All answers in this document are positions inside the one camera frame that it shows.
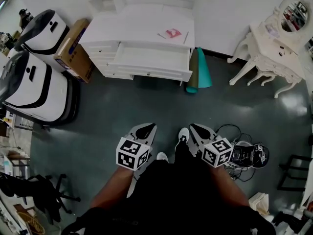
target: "curved table leg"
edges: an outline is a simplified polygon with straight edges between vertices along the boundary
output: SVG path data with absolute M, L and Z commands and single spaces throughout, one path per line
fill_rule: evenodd
M 292 84 L 290 84 L 290 85 L 287 85 L 287 86 L 285 86 L 285 87 L 279 89 L 278 91 L 276 91 L 274 97 L 275 97 L 275 98 L 278 98 L 278 95 L 279 95 L 280 93 L 292 89 L 292 88 L 295 86 L 295 84 L 296 84 L 296 83 L 292 83 Z
M 265 83 L 268 83 L 268 82 L 270 82 L 270 81 L 273 81 L 275 77 L 276 77 L 276 76 L 271 76 L 269 79 L 264 80 L 264 81 L 262 82 L 261 86 L 264 86 Z
M 243 49 L 243 46 L 244 46 L 244 45 L 247 45 L 247 44 L 248 44 L 248 43 L 247 43 L 247 39 L 245 38 L 244 40 L 242 40 L 242 41 L 238 44 L 238 46 L 237 46 L 237 48 L 236 48 L 236 50 L 235 50 L 234 56 L 233 56 L 232 58 L 227 58 L 227 62 L 228 62 L 229 64 L 235 62 L 236 59 L 239 57 L 240 52 L 241 52 L 242 49 Z
M 254 82 L 255 80 L 258 80 L 260 77 L 262 77 L 263 76 L 263 74 L 261 73 L 261 72 L 258 72 L 258 74 L 253 78 L 253 79 L 251 79 L 248 83 L 247 83 L 247 85 L 249 86 L 252 82 Z
M 243 75 L 248 73 L 253 67 L 256 66 L 256 62 L 252 60 L 252 58 L 249 59 L 249 61 L 246 63 L 245 66 L 238 72 L 238 74 L 229 81 L 230 85 L 234 85 Z

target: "pink object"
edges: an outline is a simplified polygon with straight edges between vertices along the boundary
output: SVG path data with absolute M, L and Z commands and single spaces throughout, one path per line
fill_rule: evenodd
M 170 37 L 170 38 L 173 38 L 173 37 L 177 37 L 177 36 L 180 36 L 181 33 L 176 30 L 176 29 L 168 29 L 166 31 L 166 34 Z

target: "white cube with black markers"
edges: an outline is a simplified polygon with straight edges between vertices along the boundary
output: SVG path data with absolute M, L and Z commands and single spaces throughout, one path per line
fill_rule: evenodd
M 136 171 L 148 160 L 150 151 L 148 145 L 121 138 L 116 148 L 116 164 Z
M 202 160 L 212 167 L 219 167 L 230 160 L 233 149 L 226 138 L 208 143 L 204 145 Z

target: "yoga mat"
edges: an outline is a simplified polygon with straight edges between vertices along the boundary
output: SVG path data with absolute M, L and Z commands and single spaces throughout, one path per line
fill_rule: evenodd
M 198 92 L 198 80 L 199 80 L 199 55 L 197 49 L 194 49 L 192 52 L 190 61 L 189 61 L 189 70 L 192 71 L 192 75 L 187 83 L 186 91 L 189 93 Z
M 212 86 L 211 75 L 209 67 L 207 66 L 204 52 L 198 48 L 199 54 L 199 83 L 198 88 L 207 88 Z

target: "cardboard box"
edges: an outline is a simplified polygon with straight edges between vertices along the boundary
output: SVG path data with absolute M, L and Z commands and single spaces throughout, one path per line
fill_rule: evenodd
M 89 21 L 87 19 L 77 20 L 54 55 L 54 59 L 62 65 L 68 73 L 73 75 L 77 80 L 86 83 L 90 81 L 94 64 L 78 42 L 88 25 Z

